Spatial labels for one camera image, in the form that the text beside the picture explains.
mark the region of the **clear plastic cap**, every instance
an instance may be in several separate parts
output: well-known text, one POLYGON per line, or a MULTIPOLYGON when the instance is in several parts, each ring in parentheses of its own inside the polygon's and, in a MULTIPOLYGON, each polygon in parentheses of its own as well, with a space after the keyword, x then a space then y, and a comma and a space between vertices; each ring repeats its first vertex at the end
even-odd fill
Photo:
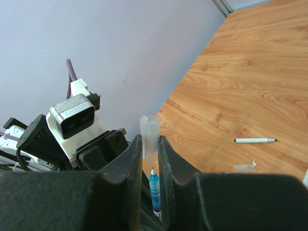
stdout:
POLYGON ((142 157, 152 163, 158 160, 160 123, 160 118, 155 115, 144 115, 140 118, 142 157))

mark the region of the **wall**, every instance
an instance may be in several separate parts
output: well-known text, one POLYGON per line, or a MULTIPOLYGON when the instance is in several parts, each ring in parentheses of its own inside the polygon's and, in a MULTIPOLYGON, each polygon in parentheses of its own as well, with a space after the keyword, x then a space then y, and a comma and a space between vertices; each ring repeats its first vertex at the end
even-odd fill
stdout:
POLYGON ((139 132, 223 22, 210 0, 11 0, 0 8, 0 125, 65 99, 72 60, 110 129, 139 132))
POLYGON ((258 5, 270 0, 226 0, 229 6, 234 10, 239 10, 242 8, 258 5))

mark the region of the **blue pen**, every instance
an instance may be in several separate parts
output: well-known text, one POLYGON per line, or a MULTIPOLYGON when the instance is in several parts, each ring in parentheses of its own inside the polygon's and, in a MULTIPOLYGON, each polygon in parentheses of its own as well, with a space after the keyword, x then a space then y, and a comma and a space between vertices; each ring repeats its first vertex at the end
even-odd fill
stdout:
POLYGON ((151 171, 149 182, 150 182, 153 212, 160 219, 160 221, 162 221, 161 210, 160 210, 159 176, 155 172, 154 168, 151 171))

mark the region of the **wood grain surface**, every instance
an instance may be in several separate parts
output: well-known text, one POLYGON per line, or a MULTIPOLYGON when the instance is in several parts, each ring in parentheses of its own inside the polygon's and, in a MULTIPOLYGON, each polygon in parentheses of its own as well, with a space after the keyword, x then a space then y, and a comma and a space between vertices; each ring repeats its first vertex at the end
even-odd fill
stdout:
MULTIPOLYGON (((308 167, 308 1, 280 0, 230 14, 158 116, 161 134, 203 172, 234 172, 234 165, 255 159, 257 173, 302 180, 308 167), (278 142, 234 143, 240 137, 278 142)), ((151 167, 144 163, 143 169, 148 174, 151 167)))

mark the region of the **white marker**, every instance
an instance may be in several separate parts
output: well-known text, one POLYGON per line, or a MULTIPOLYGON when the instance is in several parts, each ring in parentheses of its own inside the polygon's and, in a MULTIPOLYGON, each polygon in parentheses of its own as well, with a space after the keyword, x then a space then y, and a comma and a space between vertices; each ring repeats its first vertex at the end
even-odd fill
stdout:
POLYGON ((237 138, 234 140, 236 143, 270 143, 275 141, 277 140, 272 138, 237 138))

